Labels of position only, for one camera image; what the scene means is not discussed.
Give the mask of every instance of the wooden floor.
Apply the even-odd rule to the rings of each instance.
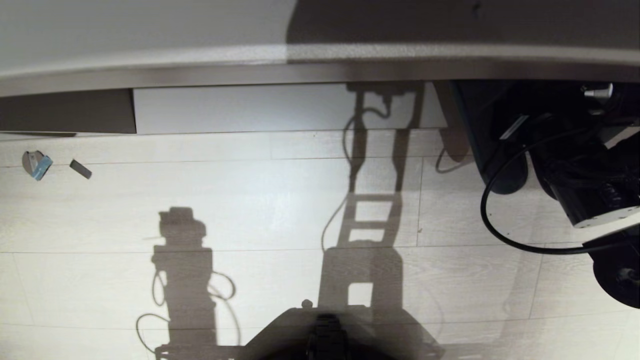
[[[483,227],[463,136],[414,129],[394,158],[396,132],[369,131],[354,176],[342,136],[0,142],[0,359],[153,360],[136,335],[147,313],[171,318],[140,320],[150,349],[216,359],[303,336],[287,334],[319,311],[399,359],[640,359],[638,311],[587,255],[521,252]],[[54,160],[40,182],[20,163],[35,149]],[[573,229],[534,176],[489,207],[503,233],[548,247],[639,220]]]

